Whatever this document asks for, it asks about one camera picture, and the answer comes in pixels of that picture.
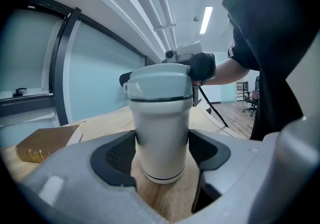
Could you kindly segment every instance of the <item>white cup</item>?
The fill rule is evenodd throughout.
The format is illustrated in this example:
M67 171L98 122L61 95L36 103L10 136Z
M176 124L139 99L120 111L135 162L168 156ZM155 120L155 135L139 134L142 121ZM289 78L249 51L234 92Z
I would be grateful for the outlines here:
M139 102L129 100L144 174L159 184L178 180L185 168L192 98Z

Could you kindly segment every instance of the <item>wall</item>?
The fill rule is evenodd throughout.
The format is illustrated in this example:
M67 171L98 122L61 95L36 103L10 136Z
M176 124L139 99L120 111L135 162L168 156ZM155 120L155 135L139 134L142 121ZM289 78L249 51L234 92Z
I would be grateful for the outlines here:
M73 122L126 106L127 98L119 77L141 67L141 57L80 23L69 64L69 102Z
M42 83L43 75L49 75L50 56L45 56L59 20L32 10L17 9L12 13L0 40L0 77L5 78L0 79L0 92L14 92L17 88L48 90L48 83Z
M215 52L214 57L215 64L217 65L223 62L228 57L228 54L226 52ZM204 85L202 89L210 102L232 101L235 94L234 91L230 91L228 87L232 87L233 84L234 83L227 85Z
M17 88L27 95L49 92L53 46L62 24L58 17L16 9L7 20L0 40L0 99L11 98ZM55 109L0 118L0 147L21 142L39 128L58 127Z

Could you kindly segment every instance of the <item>brown book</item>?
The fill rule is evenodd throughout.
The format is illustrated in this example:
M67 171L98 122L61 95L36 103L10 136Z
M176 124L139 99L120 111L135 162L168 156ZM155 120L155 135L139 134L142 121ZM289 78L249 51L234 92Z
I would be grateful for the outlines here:
M41 163L58 149L78 143L82 137L79 125L38 129L15 147L25 162Z

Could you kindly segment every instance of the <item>black stripe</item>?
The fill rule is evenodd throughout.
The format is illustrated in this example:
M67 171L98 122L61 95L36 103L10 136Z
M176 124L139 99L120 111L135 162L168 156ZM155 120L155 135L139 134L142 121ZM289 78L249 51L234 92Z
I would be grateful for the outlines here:
M190 99L192 96L181 96L181 97L172 97L172 98L153 98L153 99L145 99L145 98L131 98L130 101L133 102L175 102Z
M53 96L55 98L56 113L61 126L68 124L63 87L65 57L70 35L72 30L74 29L76 21L78 20L80 12L81 10L78 7L76 7L71 13L71 15L68 18L66 18L65 28L61 34L61 39L57 47L55 57L53 69Z
M59 44L61 41L61 37L65 31L67 21L69 18L65 18L63 20L63 23L59 29L59 32L56 36L53 49L52 49L52 54L51 54L51 60L50 60L50 68L49 68L49 93L54 93L54 79L55 79L55 66L56 66L56 58L57 58L57 53L58 53L58 48Z
M179 176L179 175L184 171L184 169L185 169L185 168L183 167L182 171L180 171L176 176L173 176L173 177L171 177L171 178L155 178L155 177L152 177L151 175L149 175L148 173L146 173L145 170L143 170L143 171L144 171L144 173L145 173L146 175L148 175L148 176L151 177L152 179L159 180L159 181L167 181L167 180L171 180L171 179Z

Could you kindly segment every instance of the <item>white ceiling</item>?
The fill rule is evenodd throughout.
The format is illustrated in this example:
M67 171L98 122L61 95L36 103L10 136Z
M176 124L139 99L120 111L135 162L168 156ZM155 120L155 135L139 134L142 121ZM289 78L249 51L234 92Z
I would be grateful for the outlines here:
M157 9L162 24L165 19L162 15L158 0L152 0ZM223 0L168 0L172 17L175 17L174 28L177 46L183 46L199 40L202 49L206 52L225 52L232 40L232 30L228 22L227 12L222 6ZM199 34L205 6L213 6L212 15L205 34ZM171 38L168 30L166 35L170 46Z

